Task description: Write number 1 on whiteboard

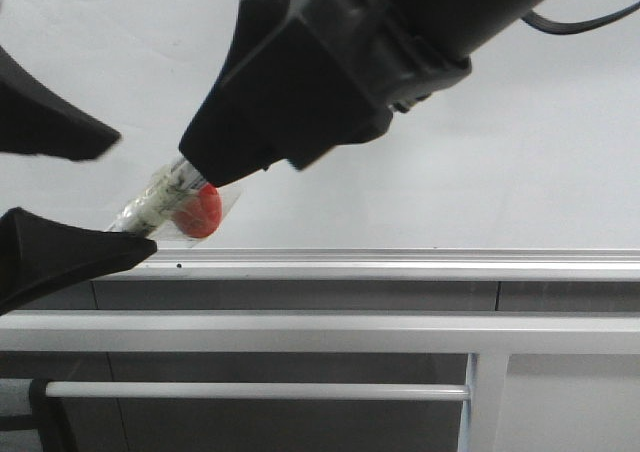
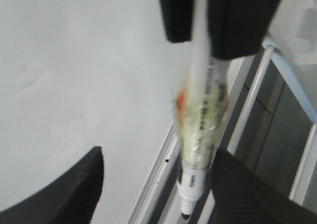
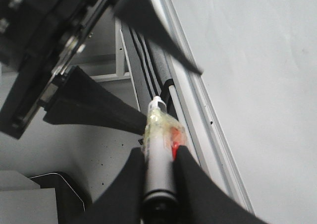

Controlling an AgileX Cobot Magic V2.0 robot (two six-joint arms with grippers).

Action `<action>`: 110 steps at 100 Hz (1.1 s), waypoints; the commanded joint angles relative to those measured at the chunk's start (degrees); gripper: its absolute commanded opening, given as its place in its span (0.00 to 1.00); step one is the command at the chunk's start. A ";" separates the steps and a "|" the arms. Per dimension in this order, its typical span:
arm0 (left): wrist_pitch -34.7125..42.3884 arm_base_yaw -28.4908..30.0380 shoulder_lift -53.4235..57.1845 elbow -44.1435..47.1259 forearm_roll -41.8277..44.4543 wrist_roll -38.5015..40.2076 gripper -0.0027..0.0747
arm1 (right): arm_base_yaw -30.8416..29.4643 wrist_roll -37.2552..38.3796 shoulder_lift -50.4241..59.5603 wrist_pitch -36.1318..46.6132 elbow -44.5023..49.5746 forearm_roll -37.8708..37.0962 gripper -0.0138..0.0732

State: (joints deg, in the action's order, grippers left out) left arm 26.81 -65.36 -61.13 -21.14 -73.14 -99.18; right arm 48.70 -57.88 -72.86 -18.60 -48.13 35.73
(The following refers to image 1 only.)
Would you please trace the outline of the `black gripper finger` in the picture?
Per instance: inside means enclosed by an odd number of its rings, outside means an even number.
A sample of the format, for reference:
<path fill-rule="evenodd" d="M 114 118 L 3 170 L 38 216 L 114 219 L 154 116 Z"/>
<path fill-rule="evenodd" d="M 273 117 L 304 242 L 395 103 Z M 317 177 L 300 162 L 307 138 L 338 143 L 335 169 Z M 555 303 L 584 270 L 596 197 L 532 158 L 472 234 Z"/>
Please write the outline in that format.
<path fill-rule="evenodd" d="M 1 313 L 128 271 L 156 252 L 154 241 L 131 233 L 73 227 L 12 208 L 1 216 Z"/>

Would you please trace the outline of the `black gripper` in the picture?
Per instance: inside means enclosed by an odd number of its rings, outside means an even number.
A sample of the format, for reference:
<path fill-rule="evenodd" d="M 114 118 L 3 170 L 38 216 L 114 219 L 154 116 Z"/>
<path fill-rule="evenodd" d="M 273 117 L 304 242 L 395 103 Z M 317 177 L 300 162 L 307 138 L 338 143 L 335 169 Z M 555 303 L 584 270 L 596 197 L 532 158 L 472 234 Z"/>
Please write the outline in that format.
<path fill-rule="evenodd" d="M 387 107 L 449 88 L 471 55 L 544 0 L 241 0 L 233 67 L 179 150 L 223 186 L 286 160 L 302 170 L 389 128 Z"/>

